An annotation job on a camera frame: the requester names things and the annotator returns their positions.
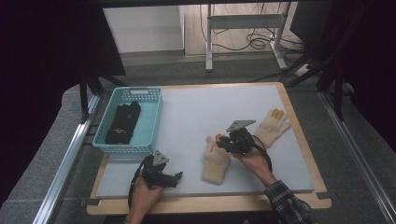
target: white glove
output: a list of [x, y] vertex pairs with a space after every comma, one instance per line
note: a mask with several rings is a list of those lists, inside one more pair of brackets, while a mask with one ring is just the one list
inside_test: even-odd
[[266, 148], [270, 147], [290, 127], [289, 122], [284, 123], [287, 117], [283, 110], [270, 110], [254, 135], [262, 140]]
[[207, 147], [204, 153], [205, 165], [202, 172], [202, 179], [221, 184], [224, 180], [225, 172], [230, 163], [230, 153], [223, 147], [218, 147], [211, 136], [206, 138]]

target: plaid sleeve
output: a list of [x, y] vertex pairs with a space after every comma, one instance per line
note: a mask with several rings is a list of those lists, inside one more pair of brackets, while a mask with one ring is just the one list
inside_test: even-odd
[[283, 223], [317, 224], [309, 204], [294, 196], [281, 180], [267, 188], [265, 194]]

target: teal plastic basket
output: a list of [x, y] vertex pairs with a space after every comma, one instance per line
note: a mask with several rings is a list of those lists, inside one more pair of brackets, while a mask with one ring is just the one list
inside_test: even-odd
[[[129, 144], [110, 145], [106, 143], [107, 132], [113, 123], [117, 107], [137, 101], [141, 112], [134, 134]], [[147, 156], [155, 151], [157, 132], [163, 108], [162, 90], [160, 87], [119, 87], [111, 94], [105, 114], [99, 124], [92, 144], [104, 153], [123, 154], [136, 157]]]

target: table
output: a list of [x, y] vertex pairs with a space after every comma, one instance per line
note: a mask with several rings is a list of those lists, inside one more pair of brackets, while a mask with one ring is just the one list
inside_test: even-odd
[[[309, 173], [314, 181], [315, 189], [312, 192], [296, 193], [296, 196], [306, 201], [314, 209], [329, 208], [332, 200], [326, 197], [327, 189], [323, 183], [318, 167], [306, 142], [300, 123], [294, 113], [289, 96], [281, 83], [239, 83], [239, 84], [211, 84], [211, 85], [187, 85], [166, 86], [164, 89], [176, 88], [221, 88], [221, 87], [253, 87], [262, 85], [274, 85], [279, 93], [286, 113], [289, 115], [291, 127], [294, 130], [300, 149], [308, 166]], [[96, 192], [103, 173], [106, 169], [108, 155], [102, 159], [91, 198], [97, 199]], [[87, 212], [90, 215], [122, 215], [128, 213], [127, 199], [102, 199], [97, 205], [88, 205]], [[150, 211], [151, 214], [174, 214], [174, 213], [202, 213], [202, 212], [234, 212], [234, 211], [265, 211], [271, 210], [268, 199], [263, 194], [233, 195], [233, 196], [172, 196], [163, 197]]]

